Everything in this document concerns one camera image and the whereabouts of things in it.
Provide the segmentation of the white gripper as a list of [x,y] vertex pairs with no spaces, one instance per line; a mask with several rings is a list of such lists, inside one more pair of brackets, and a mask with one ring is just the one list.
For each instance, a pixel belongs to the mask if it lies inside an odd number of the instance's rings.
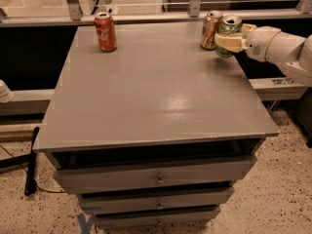
[[214,41],[219,47],[227,51],[239,53],[246,50],[246,54],[250,59],[264,62],[270,42],[281,30],[271,26],[256,28],[255,24],[243,23],[241,32],[217,33],[214,36]]

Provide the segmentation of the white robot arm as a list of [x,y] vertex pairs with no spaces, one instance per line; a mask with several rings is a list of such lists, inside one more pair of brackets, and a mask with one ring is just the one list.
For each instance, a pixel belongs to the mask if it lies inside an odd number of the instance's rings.
[[218,47],[233,53],[245,52],[250,59],[272,63],[296,83],[312,86],[311,37],[244,23],[240,32],[217,33],[214,40]]

